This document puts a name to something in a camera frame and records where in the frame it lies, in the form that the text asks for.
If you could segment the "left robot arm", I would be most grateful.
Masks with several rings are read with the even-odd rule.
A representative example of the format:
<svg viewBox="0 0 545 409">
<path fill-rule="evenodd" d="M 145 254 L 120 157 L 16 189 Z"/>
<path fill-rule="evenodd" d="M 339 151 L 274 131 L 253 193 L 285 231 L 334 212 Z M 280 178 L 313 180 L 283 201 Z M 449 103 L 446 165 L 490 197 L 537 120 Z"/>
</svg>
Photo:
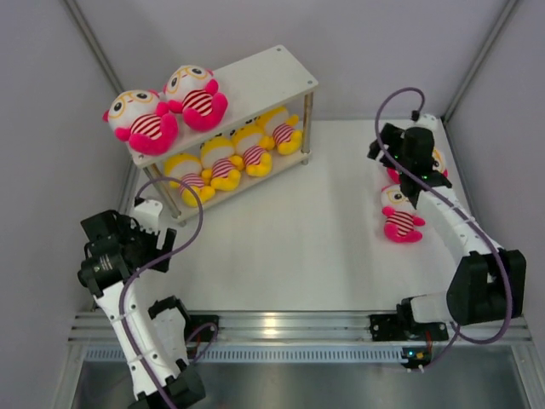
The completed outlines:
<svg viewBox="0 0 545 409">
<path fill-rule="evenodd" d="M 133 408 L 188 408 L 206 396 L 187 357 L 192 319 L 175 296 L 146 300 L 141 276 L 165 273 L 175 254 L 176 232 L 159 233 L 135 218 L 105 210 L 81 222 L 88 239 L 79 282 L 108 318 L 129 368 Z"/>
</svg>

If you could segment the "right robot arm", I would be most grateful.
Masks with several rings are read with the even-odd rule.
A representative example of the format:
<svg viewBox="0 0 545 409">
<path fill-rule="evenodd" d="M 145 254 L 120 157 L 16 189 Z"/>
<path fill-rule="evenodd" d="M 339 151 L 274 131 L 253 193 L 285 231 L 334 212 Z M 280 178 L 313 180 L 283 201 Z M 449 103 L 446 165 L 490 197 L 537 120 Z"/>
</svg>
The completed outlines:
<svg viewBox="0 0 545 409">
<path fill-rule="evenodd" d="M 500 320 L 507 328 L 523 313 L 525 256 L 498 244 L 464 208 L 434 163 L 434 131 L 422 121 L 407 129 L 376 125 L 368 152 L 399 177 L 382 193 L 386 233 L 396 242 L 415 242 L 421 237 L 416 224 L 424 222 L 454 262 L 445 289 L 402 300 L 397 326 L 408 338 L 440 322 L 465 326 Z"/>
</svg>

